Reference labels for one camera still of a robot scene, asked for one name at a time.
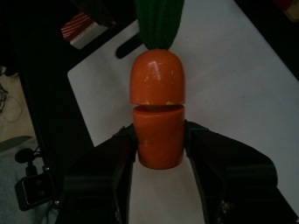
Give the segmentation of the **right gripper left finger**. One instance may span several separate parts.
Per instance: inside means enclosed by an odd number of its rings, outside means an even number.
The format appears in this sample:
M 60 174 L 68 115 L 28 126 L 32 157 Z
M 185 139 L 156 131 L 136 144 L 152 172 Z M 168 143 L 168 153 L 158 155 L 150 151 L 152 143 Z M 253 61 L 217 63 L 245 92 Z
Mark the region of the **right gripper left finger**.
M 136 134 L 118 132 L 70 166 L 56 224 L 128 224 Z

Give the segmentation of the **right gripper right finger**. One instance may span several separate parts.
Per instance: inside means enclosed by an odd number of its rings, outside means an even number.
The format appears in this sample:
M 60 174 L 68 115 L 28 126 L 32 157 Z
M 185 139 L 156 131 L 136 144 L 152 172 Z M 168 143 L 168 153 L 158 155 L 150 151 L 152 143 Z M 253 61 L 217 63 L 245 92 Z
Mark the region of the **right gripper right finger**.
M 299 224 L 277 189 L 275 164 L 261 152 L 194 122 L 184 123 L 184 148 L 204 224 Z

